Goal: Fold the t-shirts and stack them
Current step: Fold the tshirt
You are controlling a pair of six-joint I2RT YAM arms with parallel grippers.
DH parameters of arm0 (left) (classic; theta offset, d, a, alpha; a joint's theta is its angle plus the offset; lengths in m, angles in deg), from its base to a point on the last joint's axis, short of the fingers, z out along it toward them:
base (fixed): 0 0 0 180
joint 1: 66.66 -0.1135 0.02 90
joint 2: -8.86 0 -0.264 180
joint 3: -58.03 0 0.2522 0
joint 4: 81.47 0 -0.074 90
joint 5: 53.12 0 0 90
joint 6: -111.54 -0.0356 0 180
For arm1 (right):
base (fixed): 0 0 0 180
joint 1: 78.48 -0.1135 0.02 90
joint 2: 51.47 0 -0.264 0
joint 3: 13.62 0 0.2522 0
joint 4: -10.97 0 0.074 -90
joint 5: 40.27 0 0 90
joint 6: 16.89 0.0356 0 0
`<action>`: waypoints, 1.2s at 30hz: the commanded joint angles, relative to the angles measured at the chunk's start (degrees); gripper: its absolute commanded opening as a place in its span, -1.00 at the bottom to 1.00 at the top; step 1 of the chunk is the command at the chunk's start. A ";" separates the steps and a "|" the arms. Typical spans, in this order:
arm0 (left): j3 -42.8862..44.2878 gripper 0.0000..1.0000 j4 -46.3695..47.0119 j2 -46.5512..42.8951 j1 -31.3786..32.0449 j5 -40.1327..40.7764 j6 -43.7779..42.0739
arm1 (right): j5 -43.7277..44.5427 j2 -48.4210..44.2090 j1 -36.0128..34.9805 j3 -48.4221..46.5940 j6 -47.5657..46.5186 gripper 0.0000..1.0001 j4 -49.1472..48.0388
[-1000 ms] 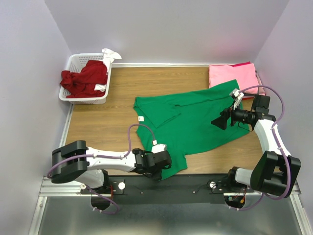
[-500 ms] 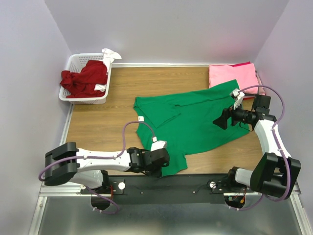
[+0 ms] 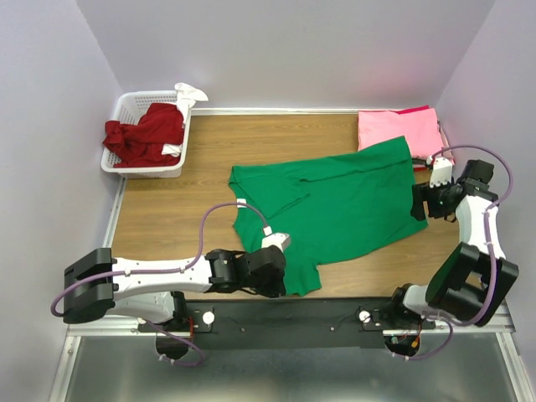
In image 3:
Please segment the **green t shirt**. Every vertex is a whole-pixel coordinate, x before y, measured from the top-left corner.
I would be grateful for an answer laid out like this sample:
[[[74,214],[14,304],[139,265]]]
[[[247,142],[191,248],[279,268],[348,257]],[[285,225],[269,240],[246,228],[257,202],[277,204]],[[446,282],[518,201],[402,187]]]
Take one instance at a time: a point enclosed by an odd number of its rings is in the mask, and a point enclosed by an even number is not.
[[[248,206],[234,229],[244,249],[260,248],[260,211],[287,233],[284,284],[289,295],[321,288],[319,265],[352,260],[427,226],[411,215],[415,185],[403,137],[343,155],[231,168],[229,188]]]

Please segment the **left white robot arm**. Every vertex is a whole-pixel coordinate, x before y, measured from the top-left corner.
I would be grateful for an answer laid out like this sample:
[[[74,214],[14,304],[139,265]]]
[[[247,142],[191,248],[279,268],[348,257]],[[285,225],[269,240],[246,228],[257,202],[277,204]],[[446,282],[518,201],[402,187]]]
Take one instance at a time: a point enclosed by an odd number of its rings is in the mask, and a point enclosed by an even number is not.
[[[98,248],[64,271],[66,324],[94,322],[106,315],[141,318],[168,331],[185,323],[179,300],[184,292],[230,294],[249,291],[268,298],[284,296],[286,258],[270,245],[252,253],[212,250],[184,260],[128,260]]]

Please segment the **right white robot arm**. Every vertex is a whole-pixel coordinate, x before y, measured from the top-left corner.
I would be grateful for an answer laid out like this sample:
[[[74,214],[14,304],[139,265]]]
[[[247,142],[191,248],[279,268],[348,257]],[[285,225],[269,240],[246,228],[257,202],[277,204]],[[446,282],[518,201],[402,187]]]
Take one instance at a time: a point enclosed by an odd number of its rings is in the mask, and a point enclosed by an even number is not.
[[[497,235],[499,197],[489,190],[494,166],[470,160],[459,178],[452,177],[453,164],[445,157],[429,157],[426,166],[430,179],[413,186],[410,214],[418,221],[456,223],[459,243],[428,285],[394,291],[386,320],[397,328],[427,317],[483,327],[518,278],[518,266],[507,260]]]

